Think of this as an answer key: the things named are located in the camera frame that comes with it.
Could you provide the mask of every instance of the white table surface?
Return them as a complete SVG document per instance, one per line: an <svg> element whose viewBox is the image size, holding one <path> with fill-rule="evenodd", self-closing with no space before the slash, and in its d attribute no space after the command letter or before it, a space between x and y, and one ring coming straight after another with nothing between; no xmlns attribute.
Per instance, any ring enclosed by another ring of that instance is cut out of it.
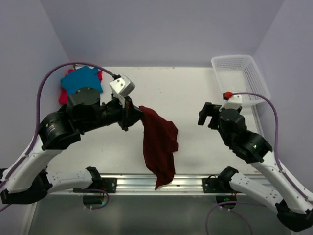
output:
<svg viewBox="0 0 313 235"><path fill-rule="evenodd" d="M198 112L205 102L222 104L222 95L212 68L107 68L128 76L136 88L130 94L134 105L154 109L179 130L179 150L174 153L177 174L220 173L232 166L243 174L257 170L236 157L226 147L217 131L197 126ZM104 93L101 102L110 100L108 83L103 76ZM249 130L257 132L251 108L243 108ZM50 172L71 172L95 166L101 173L151 173L145 166L143 154L143 126L141 121L128 132L118 124L85 133L82 140L72 144L56 156L48 166Z"/></svg>

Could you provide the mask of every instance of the white plastic basket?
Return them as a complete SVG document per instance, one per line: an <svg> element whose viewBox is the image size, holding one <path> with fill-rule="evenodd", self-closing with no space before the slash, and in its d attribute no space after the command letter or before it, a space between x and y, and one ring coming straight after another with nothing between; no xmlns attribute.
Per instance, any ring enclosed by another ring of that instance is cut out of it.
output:
<svg viewBox="0 0 313 235"><path fill-rule="evenodd" d="M249 55L213 57L212 65L221 92L253 92L270 99L270 93L254 59ZM243 105L251 106L263 99L243 95Z"/></svg>

